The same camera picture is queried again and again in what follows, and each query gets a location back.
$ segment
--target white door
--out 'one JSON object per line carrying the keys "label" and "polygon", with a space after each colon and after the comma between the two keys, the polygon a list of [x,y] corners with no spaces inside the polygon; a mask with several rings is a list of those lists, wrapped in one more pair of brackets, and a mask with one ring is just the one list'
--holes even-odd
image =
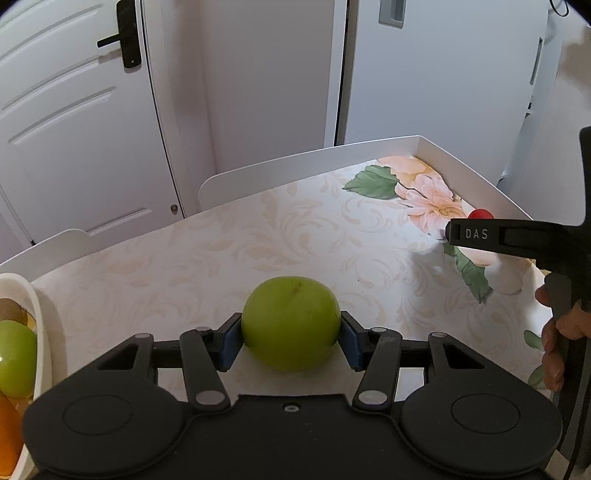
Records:
{"label": "white door", "polygon": [[380,0],[359,1],[345,143],[422,135],[496,183],[531,100],[548,2],[382,3],[402,27],[378,22]]}
{"label": "white door", "polygon": [[24,0],[0,21],[0,207],[34,242],[80,228],[109,245],[182,218],[136,14],[132,69],[119,42],[97,47],[116,0]]}

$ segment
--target cabinet handle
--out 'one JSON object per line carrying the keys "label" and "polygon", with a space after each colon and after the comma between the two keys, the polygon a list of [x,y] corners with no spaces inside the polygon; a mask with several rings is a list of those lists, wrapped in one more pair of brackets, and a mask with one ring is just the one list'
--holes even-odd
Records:
{"label": "cabinet handle", "polygon": [[530,85],[534,84],[535,76],[538,73],[538,66],[540,65],[540,56],[542,55],[542,45],[543,44],[544,44],[544,40],[542,40],[542,37],[540,37],[540,40],[538,41],[538,51],[535,54],[534,70],[533,70],[533,72],[531,72]]}
{"label": "cabinet handle", "polygon": [[402,28],[406,0],[380,0],[379,22],[391,27]]}

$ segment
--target black door handle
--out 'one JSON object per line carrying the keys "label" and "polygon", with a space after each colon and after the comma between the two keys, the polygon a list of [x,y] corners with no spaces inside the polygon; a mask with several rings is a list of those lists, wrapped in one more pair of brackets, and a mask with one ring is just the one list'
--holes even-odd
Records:
{"label": "black door handle", "polygon": [[142,63],[139,49],[138,25],[135,19],[135,0],[119,0],[117,2],[117,25],[119,33],[96,42],[97,47],[104,47],[118,41],[121,44],[123,66],[126,69],[137,67]]}

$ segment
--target green apple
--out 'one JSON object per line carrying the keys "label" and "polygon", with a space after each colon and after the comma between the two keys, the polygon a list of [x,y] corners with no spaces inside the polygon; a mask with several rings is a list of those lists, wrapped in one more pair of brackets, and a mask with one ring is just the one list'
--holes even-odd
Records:
{"label": "green apple", "polygon": [[335,295],[311,278],[267,280],[251,293],[242,312],[246,345],[262,362],[287,372],[322,363],[339,329]]}
{"label": "green apple", "polygon": [[28,398],[35,386],[37,335],[11,320],[0,322],[0,392],[9,398]]}

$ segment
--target finger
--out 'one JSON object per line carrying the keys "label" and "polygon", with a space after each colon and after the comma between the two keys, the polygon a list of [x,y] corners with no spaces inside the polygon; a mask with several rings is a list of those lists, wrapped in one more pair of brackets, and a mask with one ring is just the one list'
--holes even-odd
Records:
{"label": "finger", "polygon": [[580,300],[556,321],[556,328],[569,340],[591,338],[591,313],[581,309]]}
{"label": "finger", "polygon": [[542,328],[542,345],[545,352],[551,352],[556,348],[556,340],[558,340],[558,330],[556,329],[556,322],[550,319],[544,328]]}
{"label": "finger", "polygon": [[544,366],[544,383],[553,392],[557,392],[564,384],[564,360],[558,350],[545,353],[542,357]]}
{"label": "finger", "polygon": [[548,293],[546,285],[542,285],[535,291],[535,299],[539,301],[544,307],[550,307],[550,293]]}

